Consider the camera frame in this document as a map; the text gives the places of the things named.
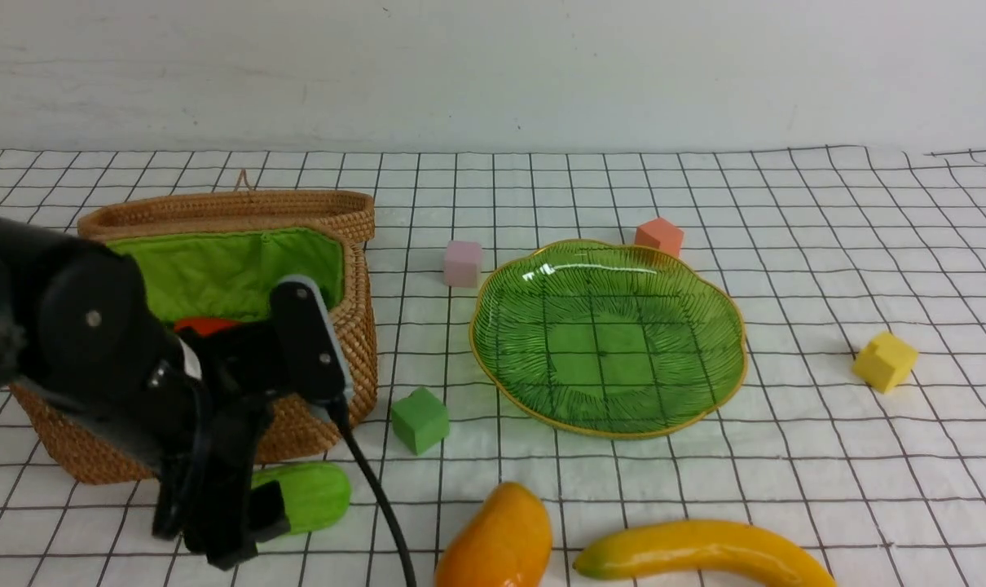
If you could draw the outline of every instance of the green plate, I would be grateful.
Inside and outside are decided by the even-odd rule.
[[[471,349],[519,408],[564,430],[670,434],[720,408],[746,376],[727,294],[644,246],[561,241],[482,284]]]

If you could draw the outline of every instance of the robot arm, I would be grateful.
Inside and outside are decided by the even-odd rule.
[[[0,387],[35,391],[149,468],[153,535],[181,534],[221,569],[288,530],[280,486],[251,489],[272,402],[298,393],[347,428],[350,377],[315,284],[285,279],[270,304],[265,322],[175,334],[133,259],[0,219]]]

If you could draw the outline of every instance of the screw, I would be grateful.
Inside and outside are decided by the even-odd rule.
[[[153,376],[149,378],[149,386],[150,387],[161,386],[161,382],[162,380],[164,380],[165,375],[166,375],[166,365],[163,364],[159,365],[159,367],[156,368],[156,371],[153,372]]]

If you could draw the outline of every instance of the green cube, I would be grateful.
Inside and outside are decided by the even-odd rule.
[[[417,387],[392,404],[392,431],[419,456],[449,435],[449,412],[431,391]]]

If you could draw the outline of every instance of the wicker basket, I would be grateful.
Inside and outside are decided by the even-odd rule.
[[[377,350],[370,279],[360,242],[373,237],[373,199],[344,191],[249,191],[165,196],[102,208],[80,220],[78,229],[94,241],[184,233],[222,233],[308,227],[339,241],[345,252],[344,298],[330,320],[350,364],[355,397],[354,426],[369,415],[377,397]],[[118,452],[30,391],[13,386],[43,446],[81,483],[121,483],[152,473]],[[314,456],[341,436],[333,424],[311,416],[291,396],[275,404],[275,420],[258,446],[258,463]]]

